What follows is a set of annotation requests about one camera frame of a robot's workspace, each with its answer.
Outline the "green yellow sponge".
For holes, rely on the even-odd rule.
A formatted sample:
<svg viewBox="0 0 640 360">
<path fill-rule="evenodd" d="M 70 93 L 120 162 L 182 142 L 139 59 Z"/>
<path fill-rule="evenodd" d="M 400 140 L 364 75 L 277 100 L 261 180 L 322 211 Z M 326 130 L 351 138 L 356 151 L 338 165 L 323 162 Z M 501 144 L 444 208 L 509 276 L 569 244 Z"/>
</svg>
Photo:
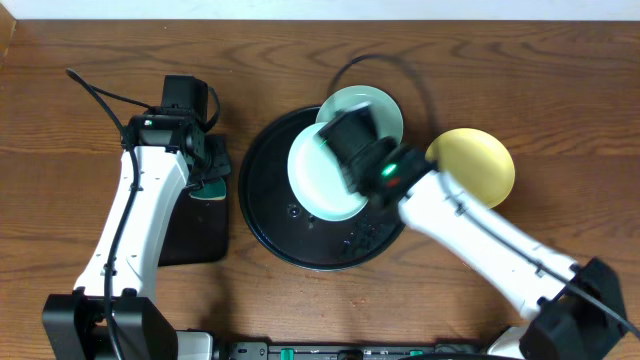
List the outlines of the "green yellow sponge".
<svg viewBox="0 0 640 360">
<path fill-rule="evenodd" d="M 203 184 L 199 189 L 191 191 L 189 196 L 201 201 L 225 200 L 227 197 L 225 180 L 220 178 L 216 181 Z"/>
</svg>

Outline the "yellow plate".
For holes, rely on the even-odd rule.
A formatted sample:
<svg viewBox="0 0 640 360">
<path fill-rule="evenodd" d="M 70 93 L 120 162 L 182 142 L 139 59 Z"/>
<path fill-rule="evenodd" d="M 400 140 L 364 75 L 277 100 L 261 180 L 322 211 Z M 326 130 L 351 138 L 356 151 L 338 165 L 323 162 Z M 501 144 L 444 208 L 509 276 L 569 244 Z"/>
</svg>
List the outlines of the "yellow plate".
<svg viewBox="0 0 640 360">
<path fill-rule="evenodd" d="M 515 166 L 507 148 L 479 129 L 457 128 L 440 135 L 426 152 L 458 183 L 488 208 L 502 203 L 515 182 Z"/>
</svg>

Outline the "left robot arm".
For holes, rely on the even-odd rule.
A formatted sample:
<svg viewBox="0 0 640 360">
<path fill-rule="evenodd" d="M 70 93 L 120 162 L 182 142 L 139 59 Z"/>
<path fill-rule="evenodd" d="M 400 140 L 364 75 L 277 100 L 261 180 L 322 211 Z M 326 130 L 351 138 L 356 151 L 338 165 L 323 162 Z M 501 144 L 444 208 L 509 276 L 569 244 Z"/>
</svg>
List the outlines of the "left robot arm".
<svg viewBox="0 0 640 360">
<path fill-rule="evenodd" d="M 218 98 L 206 82 L 168 75 L 158 106 L 113 122 L 123 154 L 102 235 L 69 294 L 48 296 L 42 324 L 58 359 L 220 359 L 204 330 L 177 330 L 155 305 L 156 280 L 180 196 L 224 202 L 231 173 L 221 135 L 211 134 Z"/>
</svg>

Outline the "light blue plate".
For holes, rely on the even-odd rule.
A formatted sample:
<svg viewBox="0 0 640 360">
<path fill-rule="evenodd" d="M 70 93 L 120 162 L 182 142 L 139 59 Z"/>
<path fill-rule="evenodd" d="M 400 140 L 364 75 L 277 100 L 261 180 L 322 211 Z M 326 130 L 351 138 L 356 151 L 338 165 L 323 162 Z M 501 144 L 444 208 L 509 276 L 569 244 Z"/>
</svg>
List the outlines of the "light blue plate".
<svg viewBox="0 0 640 360">
<path fill-rule="evenodd" d="M 402 112 L 390 95 L 372 86 L 354 85 L 336 91 L 321 105 L 316 122 L 329 122 L 336 112 L 362 103 L 369 105 L 378 135 L 392 137 L 400 143 L 404 132 Z"/>
<path fill-rule="evenodd" d="M 303 129 L 294 139 L 287 159 L 291 189 L 302 207 L 314 217 L 330 222 L 357 215 L 368 200 L 347 189 L 338 162 L 318 135 L 324 122 Z"/>
</svg>

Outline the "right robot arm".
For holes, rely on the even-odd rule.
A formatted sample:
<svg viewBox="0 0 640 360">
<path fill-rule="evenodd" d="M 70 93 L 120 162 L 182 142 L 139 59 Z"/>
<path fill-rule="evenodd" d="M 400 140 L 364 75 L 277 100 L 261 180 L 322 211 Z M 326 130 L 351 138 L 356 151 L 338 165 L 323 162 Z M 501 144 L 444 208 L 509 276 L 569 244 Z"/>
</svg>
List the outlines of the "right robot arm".
<svg viewBox="0 0 640 360">
<path fill-rule="evenodd" d="M 602 359 L 628 333 L 621 286 L 597 258 L 580 265 L 481 204 L 424 153 L 378 133 L 367 104 L 319 130 L 348 188 L 393 207 L 409 228 L 438 241 L 516 309 L 525 325 L 505 331 L 486 359 Z"/>
</svg>

